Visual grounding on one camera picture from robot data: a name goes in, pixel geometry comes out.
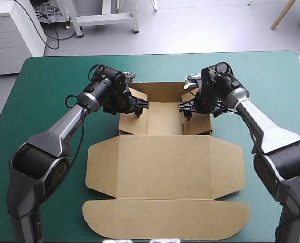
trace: rounded cardboard flap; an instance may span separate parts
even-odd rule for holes
[[[249,206],[201,199],[112,199],[85,202],[83,215],[92,230],[109,238],[218,240],[244,227]]]

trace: wooden chair leg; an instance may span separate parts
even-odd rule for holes
[[[292,7],[292,5],[294,3],[295,3],[295,0],[288,1],[288,3],[286,4],[285,8],[281,12],[281,14],[278,16],[278,18],[275,20],[274,24],[272,25],[272,27],[271,27],[272,30],[274,30],[277,27],[277,25],[281,22],[281,20],[285,16],[285,14],[288,12],[288,10]]]

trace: white metal frame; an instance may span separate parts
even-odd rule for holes
[[[104,25],[104,24],[119,24],[133,21],[134,32],[139,32],[138,13],[136,0],[131,1],[132,11],[129,13],[111,14],[111,0],[103,0],[101,15],[79,16],[74,0],[64,0],[70,17],[76,30],[77,36],[84,36],[82,32],[83,26]]]
[[[121,2],[120,2],[120,0],[116,1],[116,12],[118,12],[120,10],[123,2],[124,2],[124,0],[121,0]],[[157,0],[150,0],[150,2],[151,2],[153,9],[155,11],[157,11],[158,10]]]

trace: white cabinet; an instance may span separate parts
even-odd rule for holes
[[[41,37],[46,36],[29,0],[18,0]],[[29,57],[43,56],[45,44],[25,11],[13,0],[0,0],[0,74],[18,73]]]

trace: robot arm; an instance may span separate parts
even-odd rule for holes
[[[91,113],[141,115],[148,102],[131,95],[128,88],[135,74],[97,64],[90,84],[77,96],[77,104],[48,130],[30,137],[9,162],[10,183],[7,207],[16,242],[44,242],[40,204],[64,180],[72,162],[69,140]]]
[[[253,139],[254,167],[275,201],[282,206],[276,243],[300,243],[300,136],[277,126],[249,99],[249,92],[220,62],[186,77],[185,89],[198,88],[195,98],[179,105],[187,119],[192,112],[214,117],[234,111]]]

